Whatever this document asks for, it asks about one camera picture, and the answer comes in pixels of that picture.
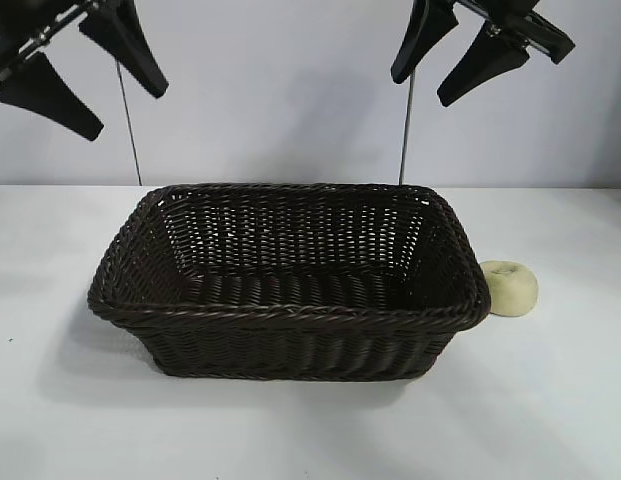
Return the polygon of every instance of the white wall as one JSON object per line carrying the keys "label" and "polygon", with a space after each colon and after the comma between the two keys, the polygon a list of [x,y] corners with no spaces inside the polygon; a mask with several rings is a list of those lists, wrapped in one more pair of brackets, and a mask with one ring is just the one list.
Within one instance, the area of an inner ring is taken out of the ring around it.
{"label": "white wall", "polygon": [[76,26],[55,37],[45,53],[105,128],[90,143],[50,120],[0,103],[0,184],[136,184],[114,61]]}
{"label": "white wall", "polygon": [[406,181],[438,186],[621,186],[621,0],[543,0],[577,48],[559,66],[533,50],[450,108],[436,89],[481,20],[461,25],[417,71]]}
{"label": "white wall", "polygon": [[[140,0],[171,82],[155,101],[126,75],[146,184],[395,182],[406,86],[390,65],[412,0]],[[621,0],[542,0],[577,49],[449,109],[436,89],[481,21],[461,25],[417,71],[406,180],[435,186],[621,186]],[[48,49],[106,124],[91,144],[0,104],[0,183],[135,184],[111,59],[70,28]]]}
{"label": "white wall", "polygon": [[171,85],[129,94],[148,184],[396,182],[411,0],[144,0]]}

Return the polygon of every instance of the rectangular basket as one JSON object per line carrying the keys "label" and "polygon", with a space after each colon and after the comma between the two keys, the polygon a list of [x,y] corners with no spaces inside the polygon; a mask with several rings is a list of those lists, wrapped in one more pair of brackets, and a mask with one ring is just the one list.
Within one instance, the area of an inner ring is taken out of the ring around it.
{"label": "rectangular basket", "polygon": [[434,191],[209,184],[149,193],[88,294],[168,375],[415,378],[490,297]]}

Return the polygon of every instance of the basket rim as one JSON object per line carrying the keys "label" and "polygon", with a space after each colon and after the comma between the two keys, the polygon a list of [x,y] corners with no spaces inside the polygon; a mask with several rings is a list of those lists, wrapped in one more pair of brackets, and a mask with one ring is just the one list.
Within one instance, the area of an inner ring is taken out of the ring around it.
{"label": "basket rim", "polygon": [[[480,323],[490,310],[490,297],[485,283],[485,278],[469,246],[467,236],[459,224],[459,229],[454,229],[454,237],[461,247],[460,251],[471,252],[470,256],[460,255],[465,267],[472,274],[472,292],[474,295],[466,301],[448,305],[445,307],[427,307],[418,310],[406,309],[374,309],[354,308],[345,306],[310,306],[296,304],[277,305],[227,305],[195,303],[131,303],[115,300],[112,295],[104,291],[102,285],[114,274],[111,258],[115,251],[124,249],[137,231],[137,227],[145,220],[150,209],[173,193],[200,194],[214,190],[273,190],[273,191],[335,191],[341,192],[355,190],[357,192],[389,192],[404,191],[406,196],[418,193],[426,195],[443,207],[444,217],[448,225],[458,223],[456,215],[445,199],[428,187],[413,185],[386,185],[386,184],[273,184],[273,183],[206,183],[206,184],[180,184],[157,188],[148,192],[137,204],[124,226],[115,236],[108,247],[95,274],[94,280],[88,292],[88,304],[90,308],[105,320],[109,320],[123,328],[179,328],[185,326],[192,328],[192,322],[197,325],[209,323],[215,328],[228,328],[233,322],[246,316],[257,320],[255,329],[262,328],[318,328],[318,318],[332,319],[330,322],[335,329],[348,329],[358,323],[365,323],[369,329],[400,329],[418,330],[420,332],[452,333],[470,329]],[[116,312],[125,311],[129,316],[128,321],[121,321]],[[161,324],[156,322],[157,315],[169,318]],[[290,325],[290,315],[295,316],[293,325]],[[321,329],[330,328],[330,324],[323,322]]]}

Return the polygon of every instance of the metal rod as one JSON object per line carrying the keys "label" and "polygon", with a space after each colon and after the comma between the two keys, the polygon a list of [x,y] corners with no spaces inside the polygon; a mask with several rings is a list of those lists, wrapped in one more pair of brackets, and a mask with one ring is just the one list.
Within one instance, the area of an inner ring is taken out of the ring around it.
{"label": "metal rod", "polygon": [[121,64],[114,61],[117,68],[117,77],[119,77],[119,86],[121,87],[121,97],[123,99],[123,106],[126,111],[126,121],[128,122],[128,134],[130,135],[130,145],[132,146],[132,157],[134,158],[134,168],[137,171],[137,180],[139,186],[143,187],[143,181],[141,180],[141,169],[139,167],[139,155],[137,154],[137,144],[134,141],[134,130],[132,129],[132,119],[130,118],[130,108],[128,107],[128,96],[126,95],[126,86],[123,81],[123,75],[121,74]]}
{"label": "metal rod", "polygon": [[408,148],[410,140],[410,123],[412,121],[412,101],[414,100],[414,72],[410,75],[408,87],[408,106],[406,108],[406,123],[403,127],[403,146],[401,148],[401,167],[399,168],[399,185],[403,185],[406,174],[406,162],[408,160]]}

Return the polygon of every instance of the braided basket rim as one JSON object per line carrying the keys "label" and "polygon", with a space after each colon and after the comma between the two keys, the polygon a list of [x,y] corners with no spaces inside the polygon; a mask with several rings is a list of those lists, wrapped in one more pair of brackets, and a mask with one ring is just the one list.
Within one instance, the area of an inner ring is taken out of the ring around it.
{"label": "braided basket rim", "polygon": [[[339,194],[371,193],[391,191],[394,195],[400,194],[414,198],[427,197],[442,210],[442,218],[451,229],[453,237],[458,242],[457,251],[464,255],[460,260],[465,268],[471,272],[473,284],[469,285],[471,295],[467,300],[446,307],[428,307],[419,310],[390,310],[374,308],[353,308],[345,306],[301,306],[301,305],[273,305],[273,306],[233,306],[225,304],[197,305],[193,303],[127,303],[115,299],[112,294],[112,279],[117,273],[118,256],[125,255],[128,245],[137,233],[139,226],[146,220],[150,210],[163,200],[175,193],[200,194],[203,191],[236,191],[250,189],[259,191],[299,192],[300,189],[312,192],[335,192]],[[468,330],[480,323],[490,310],[490,297],[483,273],[470,247],[468,238],[454,211],[440,195],[427,187],[412,185],[385,185],[385,184],[269,184],[269,183],[207,183],[181,184],[161,187],[148,192],[137,204],[125,224],[106,250],[92,285],[88,292],[90,308],[104,320],[109,320],[117,326],[127,329],[192,329],[214,326],[215,328],[231,328],[234,324],[246,317],[251,317],[254,327],[242,323],[243,329],[349,329],[362,328],[369,330],[402,330],[419,331],[423,333],[455,333]],[[126,320],[121,319],[125,312]],[[169,322],[157,323],[157,315],[169,317]],[[289,317],[294,315],[294,326],[290,326]]]}

